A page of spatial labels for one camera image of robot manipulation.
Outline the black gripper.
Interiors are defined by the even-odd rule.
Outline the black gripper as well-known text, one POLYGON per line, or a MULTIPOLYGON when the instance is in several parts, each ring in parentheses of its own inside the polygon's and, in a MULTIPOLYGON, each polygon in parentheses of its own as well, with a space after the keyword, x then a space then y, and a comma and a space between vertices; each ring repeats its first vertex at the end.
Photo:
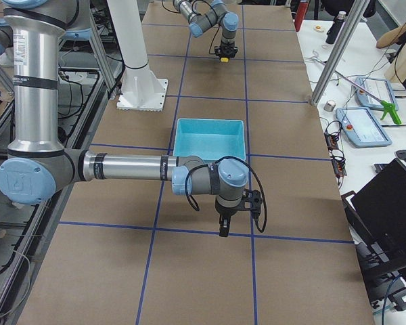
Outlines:
POLYGON ((234 58, 238 52, 238 48, 235 45, 220 44, 215 47, 215 55, 219 58, 234 58))
POLYGON ((228 237, 231 217, 237 213, 237 209, 225 207, 217 202, 216 210, 219 213, 219 236, 228 237))

